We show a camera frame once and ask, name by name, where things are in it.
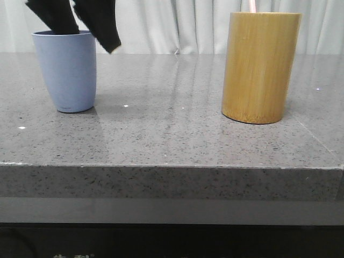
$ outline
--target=blue cup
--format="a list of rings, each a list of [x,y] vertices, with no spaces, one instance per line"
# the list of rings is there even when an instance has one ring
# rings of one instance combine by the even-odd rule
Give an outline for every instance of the blue cup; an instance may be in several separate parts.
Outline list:
[[[96,97],[95,38],[89,31],[55,35],[32,33],[42,75],[58,111],[81,112],[93,107]]]

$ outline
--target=wooden cylinder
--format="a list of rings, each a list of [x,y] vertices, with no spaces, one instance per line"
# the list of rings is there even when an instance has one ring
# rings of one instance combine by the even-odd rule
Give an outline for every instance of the wooden cylinder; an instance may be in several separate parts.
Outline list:
[[[300,13],[231,13],[222,113],[250,124],[282,119]]]

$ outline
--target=gray countertop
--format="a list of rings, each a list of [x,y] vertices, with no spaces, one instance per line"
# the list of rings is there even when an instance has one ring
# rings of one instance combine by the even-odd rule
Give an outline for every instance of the gray countertop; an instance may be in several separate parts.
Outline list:
[[[95,107],[55,110],[0,54],[1,197],[344,199],[344,59],[296,56],[284,118],[221,114],[223,55],[100,54]]]

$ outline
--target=bamboo cup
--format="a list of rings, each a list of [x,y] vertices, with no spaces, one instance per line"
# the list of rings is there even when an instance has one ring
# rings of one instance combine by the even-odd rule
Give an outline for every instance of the bamboo cup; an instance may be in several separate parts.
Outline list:
[[[222,113],[250,124],[282,119],[300,13],[231,13]]]

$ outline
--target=white curtain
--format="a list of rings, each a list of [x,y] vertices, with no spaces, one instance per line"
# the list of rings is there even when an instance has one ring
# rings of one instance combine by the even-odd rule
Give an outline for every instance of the white curtain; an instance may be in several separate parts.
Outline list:
[[[25,2],[0,0],[0,52],[34,52],[30,33],[47,29]],[[297,53],[343,54],[344,0],[256,2],[260,12],[303,14]],[[117,0],[122,46],[114,53],[224,54],[237,11],[248,11],[248,0]]]

